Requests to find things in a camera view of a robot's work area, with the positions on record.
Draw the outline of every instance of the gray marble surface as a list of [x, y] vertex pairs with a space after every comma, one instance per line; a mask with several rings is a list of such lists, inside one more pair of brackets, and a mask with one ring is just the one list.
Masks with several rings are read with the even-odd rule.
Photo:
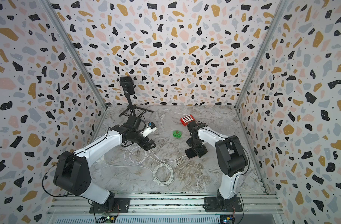
[[[185, 126], [180, 119], [188, 114], [201, 122], [206, 123], [214, 131], [221, 134], [239, 137], [242, 146], [247, 150], [244, 132], [240, 121], [236, 116], [235, 110], [230, 106], [143, 106], [154, 113], [147, 112], [144, 116], [147, 122], [154, 122], [157, 130], [148, 135], [157, 145], [153, 152], [164, 161], [172, 161], [183, 155], [184, 150], [189, 146], [186, 140], [190, 137]], [[118, 117], [125, 109], [125, 105], [112, 105], [107, 110], [107, 115], [102, 124], [99, 136], [103, 135], [108, 127], [116, 124], [123, 124], [126, 116]], [[182, 132], [182, 138], [173, 137], [173, 131]], [[111, 149], [105, 154], [107, 164], [127, 165], [125, 157], [129, 161], [129, 150], [137, 145], [134, 144], [126, 148], [121, 146]], [[106, 164], [95, 163], [91, 168], [93, 180], [100, 186], [114, 192], [216, 192], [221, 184], [222, 172], [218, 166], [215, 148], [205, 144], [208, 153], [202, 158], [194, 157], [188, 159], [183, 157], [169, 165], [174, 171], [174, 182], [168, 186], [159, 186], [152, 180], [152, 172], [142, 167], [111, 167]], [[134, 149], [131, 155], [132, 160], [139, 161], [143, 159], [145, 151]], [[141, 166], [145, 166], [153, 171], [159, 165], [158, 162], [147, 158]], [[161, 181], [169, 178], [169, 171], [166, 168], [160, 168], [157, 176]], [[249, 171], [240, 179], [237, 190], [246, 193], [263, 193], [252, 159], [250, 158]]]

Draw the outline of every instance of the patterned wall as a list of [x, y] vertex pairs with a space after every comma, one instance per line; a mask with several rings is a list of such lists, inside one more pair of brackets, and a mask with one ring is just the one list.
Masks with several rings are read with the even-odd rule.
[[341, 224], [341, 1], [289, 1], [239, 111], [290, 223]]
[[278, 0], [52, 0], [107, 104], [234, 104]]
[[[0, 1], [0, 223], [41, 223], [45, 171], [89, 141], [102, 113], [37, 1]], [[48, 174], [45, 188], [60, 194]]]

